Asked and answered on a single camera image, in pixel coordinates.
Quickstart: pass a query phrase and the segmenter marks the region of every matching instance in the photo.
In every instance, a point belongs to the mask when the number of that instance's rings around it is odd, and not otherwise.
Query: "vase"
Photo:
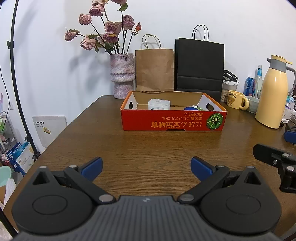
[[[133,81],[136,78],[133,54],[112,54],[110,65],[111,81],[114,82],[114,98],[125,99],[133,89]]]

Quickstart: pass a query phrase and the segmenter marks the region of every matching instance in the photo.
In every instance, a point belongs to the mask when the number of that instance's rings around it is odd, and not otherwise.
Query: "mug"
[[[249,100],[245,97],[243,93],[238,91],[229,91],[227,98],[227,105],[234,109],[246,110],[249,108]]]
[[[246,98],[249,100],[249,108],[247,111],[256,114],[260,99],[252,96],[246,96]]]

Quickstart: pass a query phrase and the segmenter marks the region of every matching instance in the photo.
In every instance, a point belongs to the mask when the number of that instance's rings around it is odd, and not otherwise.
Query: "mug handle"
[[[243,100],[244,100],[244,102],[245,102],[245,105],[244,105],[244,106],[240,106],[239,108],[240,108],[241,110],[246,110],[246,109],[249,108],[250,103],[249,103],[249,100],[248,100],[246,97],[244,97],[244,96],[243,96]]]

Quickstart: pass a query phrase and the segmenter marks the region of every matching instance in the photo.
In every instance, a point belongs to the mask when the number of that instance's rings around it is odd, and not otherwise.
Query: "yellow thermos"
[[[296,72],[287,67],[291,62],[281,56],[272,55],[267,61],[270,67],[265,75],[261,90],[261,97],[256,112],[256,120],[265,126],[278,129],[285,110],[287,96],[290,95],[296,84]],[[286,69],[293,71],[295,80],[293,88],[288,93],[288,79]]]

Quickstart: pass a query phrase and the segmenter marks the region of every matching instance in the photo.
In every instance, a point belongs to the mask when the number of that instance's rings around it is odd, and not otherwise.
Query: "black tripod pole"
[[[33,151],[34,151],[34,161],[37,160],[37,158],[40,156],[40,152],[37,151],[36,149],[36,146],[33,142],[33,138],[30,134],[30,131],[28,129],[28,126],[27,126],[27,123],[26,123],[26,120],[25,120],[25,117],[24,117],[24,113],[22,111],[22,106],[20,104],[20,97],[19,97],[19,94],[18,94],[18,91],[17,91],[17,82],[16,82],[16,79],[15,79],[15,61],[14,61],[14,53],[13,53],[13,48],[14,48],[14,31],[15,31],[15,16],[17,14],[17,5],[18,5],[18,2],[19,0],[16,0],[15,2],[15,9],[13,11],[13,17],[12,17],[12,24],[11,24],[11,35],[10,35],[10,42],[7,41],[7,46],[8,48],[10,49],[10,66],[11,66],[11,76],[12,76],[12,83],[13,83],[13,89],[14,89],[14,92],[15,92],[15,98],[16,98],[16,101],[17,101],[17,107],[18,107],[18,110],[19,110],[19,113],[20,113],[20,117],[22,119],[22,124],[24,125],[24,128],[25,128],[25,131],[26,131],[26,138],[25,140],[27,140],[32,148],[33,148]]]

